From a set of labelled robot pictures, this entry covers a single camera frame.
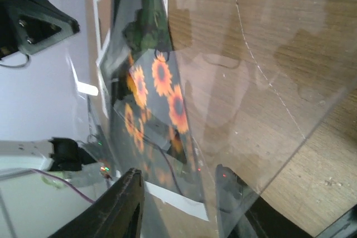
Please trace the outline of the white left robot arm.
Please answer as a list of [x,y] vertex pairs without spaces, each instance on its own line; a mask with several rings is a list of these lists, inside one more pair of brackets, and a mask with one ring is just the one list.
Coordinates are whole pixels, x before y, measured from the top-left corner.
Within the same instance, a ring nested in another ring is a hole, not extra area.
[[[49,0],[1,0],[1,58],[20,53],[25,61],[2,68],[23,70],[31,56],[80,32],[76,19]],[[38,141],[1,141],[1,176],[28,170],[47,178],[55,173],[71,187],[92,185],[112,177],[106,164],[87,150],[86,143],[52,137]]]

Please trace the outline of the sunflower photo print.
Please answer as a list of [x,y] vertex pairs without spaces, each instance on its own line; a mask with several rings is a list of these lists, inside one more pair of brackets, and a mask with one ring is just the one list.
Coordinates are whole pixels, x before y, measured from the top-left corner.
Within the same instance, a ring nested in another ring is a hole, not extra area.
[[140,169],[151,195],[207,220],[164,0],[112,0],[99,69],[121,170]]

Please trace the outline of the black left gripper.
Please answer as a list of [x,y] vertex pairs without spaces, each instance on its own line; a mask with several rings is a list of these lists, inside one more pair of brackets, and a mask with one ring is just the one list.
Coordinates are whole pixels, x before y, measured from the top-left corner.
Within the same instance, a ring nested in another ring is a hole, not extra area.
[[49,0],[1,0],[1,60],[36,54],[79,32],[77,20]]

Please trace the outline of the clear acrylic sheet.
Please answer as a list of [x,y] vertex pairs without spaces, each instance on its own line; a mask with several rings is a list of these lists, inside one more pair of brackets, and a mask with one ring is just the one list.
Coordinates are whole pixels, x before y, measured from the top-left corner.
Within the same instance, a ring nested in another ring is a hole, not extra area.
[[[208,219],[145,183],[141,236],[240,237],[260,197],[322,227],[356,206],[356,0],[164,6]],[[84,143],[121,176],[99,66],[98,82]]]

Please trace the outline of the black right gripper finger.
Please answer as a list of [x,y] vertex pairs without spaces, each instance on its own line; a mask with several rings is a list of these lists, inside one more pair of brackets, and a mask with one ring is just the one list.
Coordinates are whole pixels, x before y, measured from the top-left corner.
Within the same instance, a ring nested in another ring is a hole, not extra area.
[[142,172],[131,168],[83,213],[52,238],[141,237],[144,207]]

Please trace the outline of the black picture frame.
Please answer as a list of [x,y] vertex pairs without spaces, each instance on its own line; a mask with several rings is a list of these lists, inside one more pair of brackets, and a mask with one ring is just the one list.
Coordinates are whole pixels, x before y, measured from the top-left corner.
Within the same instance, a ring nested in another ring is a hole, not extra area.
[[293,221],[260,197],[245,213],[244,220],[240,237],[356,237],[356,206],[322,227],[310,217]]

